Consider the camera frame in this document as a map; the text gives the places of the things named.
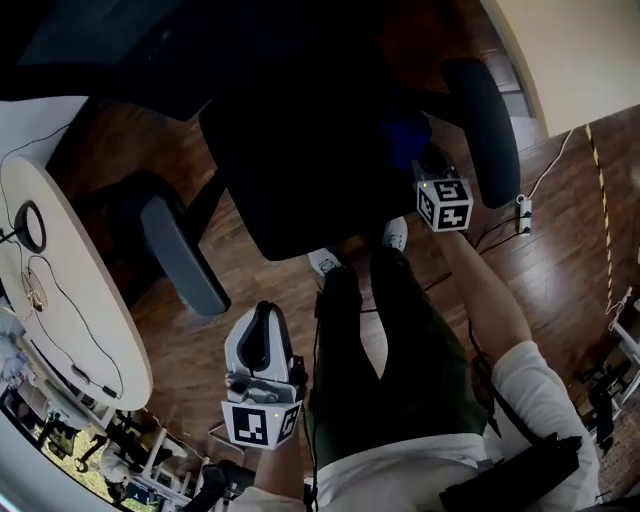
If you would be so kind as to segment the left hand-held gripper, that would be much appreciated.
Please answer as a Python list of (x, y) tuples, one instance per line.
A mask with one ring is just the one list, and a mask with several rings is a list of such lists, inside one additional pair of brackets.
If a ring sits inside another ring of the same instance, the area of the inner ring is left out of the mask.
[(225, 341), (227, 399), (221, 403), (233, 444), (275, 449), (292, 436), (304, 395), (304, 369), (290, 371), (292, 357), (276, 304), (261, 301), (236, 321)]

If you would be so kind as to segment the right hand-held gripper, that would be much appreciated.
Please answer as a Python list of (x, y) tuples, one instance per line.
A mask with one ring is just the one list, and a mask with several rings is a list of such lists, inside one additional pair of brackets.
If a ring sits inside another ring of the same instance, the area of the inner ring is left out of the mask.
[(473, 196), (469, 181), (448, 166), (429, 172), (418, 160), (411, 162), (416, 210), (434, 232), (465, 231), (470, 224)]

